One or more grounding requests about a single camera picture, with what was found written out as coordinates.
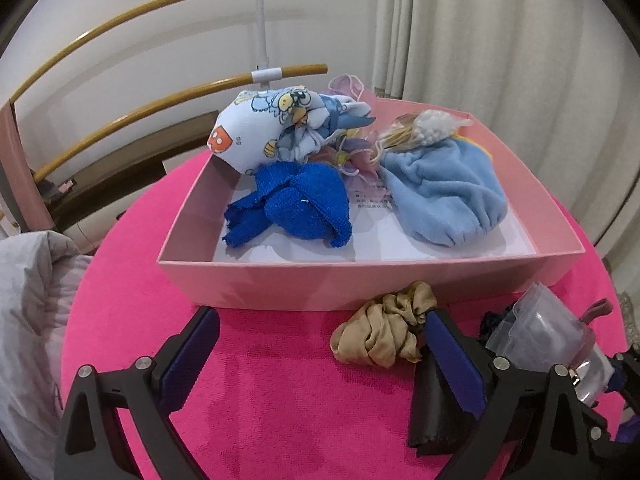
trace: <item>orange print patch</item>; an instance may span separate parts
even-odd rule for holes
[[[222,126],[218,126],[212,131],[207,141],[207,146],[213,153],[223,153],[228,150],[234,142]]]

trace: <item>bedding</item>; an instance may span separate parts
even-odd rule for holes
[[[53,478],[62,341],[90,261],[52,231],[0,240],[0,431],[34,480]]]

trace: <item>pink tablecloth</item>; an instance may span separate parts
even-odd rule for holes
[[[180,332],[194,306],[158,266],[162,242],[207,155],[162,179],[120,219],[98,250],[76,296],[66,331],[66,397],[78,368],[128,367]],[[576,313],[604,296],[616,306],[609,277],[570,218],[587,253],[554,287]],[[273,286],[286,286],[274,283]],[[450,306],[467,333],[486,310],[511,298]],[[345,366],[329,336],[346,312],[220,311],[220,340],[185,407],[172,421],[213,479],[433,479],[446,458],[418,460],[406,442],[413,368]],[[609,355],[625,350],[617,308],[593,327]],[[623,402],[603,396],[598,410],[615,433]],[[145,478],[157,478],[142,443],[123,421]]]

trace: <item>white cartoon cloth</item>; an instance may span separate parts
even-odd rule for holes
[[[371,124],[370,111],[353,98],[303,86],[245,90],[220,112],[207,145],[239,173],[252,174],[276,160],[306,162],[347,129]]]

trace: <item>white wall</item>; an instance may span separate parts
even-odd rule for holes
[[[38,1],[0,58],[0,102],[80,34],[146,1]],[[329,66],[327,76],[274,85],[304,82],[319,90],[344,72],[370,84],[376,0],[265,0],[265,8],[271,66]],[[31,167],[154,99],[255,68],[254,23],[254,0],[191,0],[136,18],[81,47],[16,103]],[[60,182],[135,138],[221,109],[237,92],[206,96],[132,124],[52,178]]]

